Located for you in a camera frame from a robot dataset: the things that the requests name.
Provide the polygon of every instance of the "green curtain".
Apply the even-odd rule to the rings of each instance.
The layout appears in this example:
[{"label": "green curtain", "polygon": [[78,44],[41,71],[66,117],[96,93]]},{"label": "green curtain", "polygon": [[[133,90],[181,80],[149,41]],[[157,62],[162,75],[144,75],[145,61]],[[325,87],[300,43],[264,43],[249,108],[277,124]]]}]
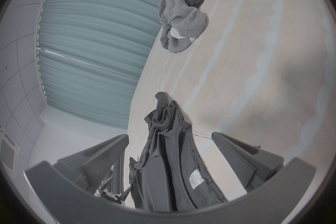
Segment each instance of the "green curtain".
[{"label": "green curtain", "polygon": [[45,0],[38,64],[48,105],[127,129],[131,100],[161,27],[159,1]]}]

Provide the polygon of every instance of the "curtain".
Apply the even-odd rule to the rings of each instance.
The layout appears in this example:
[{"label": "curtain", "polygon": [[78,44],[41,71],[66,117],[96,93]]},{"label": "curtain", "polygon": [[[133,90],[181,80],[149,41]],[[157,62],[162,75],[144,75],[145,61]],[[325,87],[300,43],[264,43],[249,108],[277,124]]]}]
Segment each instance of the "curtain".
[{"label": "curtain", "polygon": [[38,64],[48,105],[127,129],[130,104],[161,28],[160,0],[45,0]]}]

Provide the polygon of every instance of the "bedsheet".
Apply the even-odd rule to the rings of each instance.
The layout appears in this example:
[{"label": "bedsheet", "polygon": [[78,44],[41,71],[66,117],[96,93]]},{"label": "bedsheet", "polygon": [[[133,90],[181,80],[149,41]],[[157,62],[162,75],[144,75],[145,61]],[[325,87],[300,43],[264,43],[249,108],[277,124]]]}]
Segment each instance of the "bedsheet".
[{"label": "bedsheet", "polygon": [[[336,25],[324,0],[205,0],[206,28],[179,53],[158,34],[134,93],[125,152],[137,159],[147,140],[144,117],[165,91],[192,124],[212,178],[230,201],[244,195],[211,140],[218,131],[284,157],[299,156],[317,173],[311,197],[335,156]],[[134,206],[128,197],[127,206]]]}]

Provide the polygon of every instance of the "gray waffle-knit fabric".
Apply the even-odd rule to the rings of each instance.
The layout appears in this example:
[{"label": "gray waffle-knit fabric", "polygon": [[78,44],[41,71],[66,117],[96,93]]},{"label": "gray waffle-knit fabric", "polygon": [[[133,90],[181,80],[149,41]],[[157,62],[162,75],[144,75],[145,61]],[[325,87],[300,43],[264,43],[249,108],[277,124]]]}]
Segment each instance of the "gray waffle-knit fabric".
[{"label": "gray waffle-knit fabric", "polygon": [[[189,37],[199,37],[204,28],[204,14],[195,7],[187,6],[184,0],[160,0],[157,9],[163,28],[160,42],[169,52],[180,52],[188,48],[192,43]],[[172,37],[170,35],[172,27],[186,38]]]}]

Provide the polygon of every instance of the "beige bedsheet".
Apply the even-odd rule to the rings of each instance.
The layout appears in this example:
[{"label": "beige bedsheet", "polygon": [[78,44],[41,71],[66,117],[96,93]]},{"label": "beige bedsheet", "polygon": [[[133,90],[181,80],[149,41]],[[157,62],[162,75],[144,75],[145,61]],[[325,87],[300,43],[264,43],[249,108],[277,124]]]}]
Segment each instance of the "beige bedsheet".
[{"label": "beige bedsheet", "polygon": [[[150,52],[130,110],[125,188],[129,157],[138,158],[148,136],[144,117],[165,91],[192,123],[229,200],[244,190],[209,139],[213,131],[282,155],[285,164],[300,156],[315,165],[310,197],[336,149],[336,25],[324,0],[205,0],[200,11],[207,27],[187,50],[170,54],[157,38]],[[126,205],[134,206],[131,197]]]}]

